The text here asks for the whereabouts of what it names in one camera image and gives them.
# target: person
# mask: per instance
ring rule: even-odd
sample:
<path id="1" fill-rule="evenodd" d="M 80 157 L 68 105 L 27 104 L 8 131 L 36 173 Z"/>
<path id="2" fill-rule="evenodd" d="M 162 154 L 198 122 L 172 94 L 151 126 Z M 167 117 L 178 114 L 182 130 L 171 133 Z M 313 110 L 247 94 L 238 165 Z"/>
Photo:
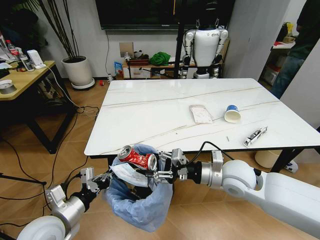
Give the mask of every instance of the person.
<path id="1" fill-rule="evenodd" d="M 271 89 L 271 93 L 278 99 L 284 94 L 320 38 L 320 0 L 305 2 L 297 20 L 296 30 L 299 32 L 299 36 Z"/>
<path id="2" fill-rule="evenodd" d="M 133 149 L 140 155 L 158 153 L 153 147 L 144 144 L 135 144 Z M 124 163 L 116 157 L 112 166 Z M 164 169 L 165 163 L 159 161 L 159 170 Z M 124 181 L 115 176 L 104 192 L 104 200 L 109 203 L 116 216 L 137 228 L 154 232 L 166 220 L 173 195 L 173 185 L 156 184 L 152 178 L 148 180 L 148 186 L 152 193 L 145 198 L 137 197 L 137 194 L 132 192 Z"/>

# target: jeans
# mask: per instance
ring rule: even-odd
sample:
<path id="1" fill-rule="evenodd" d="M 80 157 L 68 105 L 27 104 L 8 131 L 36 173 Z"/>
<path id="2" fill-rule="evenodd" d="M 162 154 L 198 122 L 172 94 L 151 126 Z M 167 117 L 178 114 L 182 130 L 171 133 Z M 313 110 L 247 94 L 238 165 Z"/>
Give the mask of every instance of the jeans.
<path id="1" fill-rule="evenodd" d="M 287 87 L 294 79 L 295 75 L 299 71 L 300 67 L 304 63 L 304 59 L 297 58 L 295 56 L 287 56 L 286 60 L 283 63 L 281 71 L 279 72 L 278 76 L 276 77 L 271 93 L 275 95 L 278 99 L 286 91 Z"/>

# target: blue paper cup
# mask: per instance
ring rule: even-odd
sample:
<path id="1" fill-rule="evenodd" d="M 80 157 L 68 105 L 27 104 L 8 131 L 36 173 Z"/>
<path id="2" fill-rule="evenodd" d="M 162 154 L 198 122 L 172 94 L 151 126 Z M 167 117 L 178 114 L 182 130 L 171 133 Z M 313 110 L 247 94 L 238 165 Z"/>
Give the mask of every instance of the blue paper cup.
<path id="1" fill-rule="evenodd" d="M 226 112 L 224 114 L 224 119 L 229 123 L 238 123 L 240 122 L 241 115 L 236 105 L 229 105 L 226 108 Z"/>

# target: blue plastic bag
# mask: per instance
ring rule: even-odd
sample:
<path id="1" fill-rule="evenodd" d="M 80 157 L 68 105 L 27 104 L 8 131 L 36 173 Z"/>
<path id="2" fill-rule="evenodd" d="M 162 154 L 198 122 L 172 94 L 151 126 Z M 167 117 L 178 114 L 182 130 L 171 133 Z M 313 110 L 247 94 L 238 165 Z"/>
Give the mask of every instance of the blue plastic bag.
<path id="1" fill-rule="evenodd" d="M 139 154 L 157 153 L 148 145 L 136 144 L 134 150 Z M 116 157 L 113 166 L 122 164 Z M 159 162 L 159 168 L 163 171 L 165 164 Z M 149 179 L 152 193 L 145 199 L 137 200 L 125 183 L 114 178 L 108 190 L 104 192 L 105 198 L 112 211 L 127 223 L 145 230 L 147 232 L 156 231 L 165 221 L 168 214 L 171 198 L 173 195 L 173 185 L 168 183 L 155 184 L 153 179 Z"/>

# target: green cloth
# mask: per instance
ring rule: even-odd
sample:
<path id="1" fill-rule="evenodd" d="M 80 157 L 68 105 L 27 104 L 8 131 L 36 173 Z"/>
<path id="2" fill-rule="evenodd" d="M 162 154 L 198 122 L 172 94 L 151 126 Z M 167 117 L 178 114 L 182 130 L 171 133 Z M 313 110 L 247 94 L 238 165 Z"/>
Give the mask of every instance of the green cloth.
<path id="1" fill-rule="evenodd" d="M 170 57 L 171 56 L 168 53 L 160 51 L 160 52 L 156 53 L 155 55 L 153 55 L 153 57 L 150 58 L 149 62 L 155 66 L 161 66 L 161 65 L 167 66 Z"/>
<path id="2" fill-rule="evenodd" d="M 320 0 L 307 0 L 297 25 L 302 26 L 289 56 L 306 60 L 320 38 Z"/>

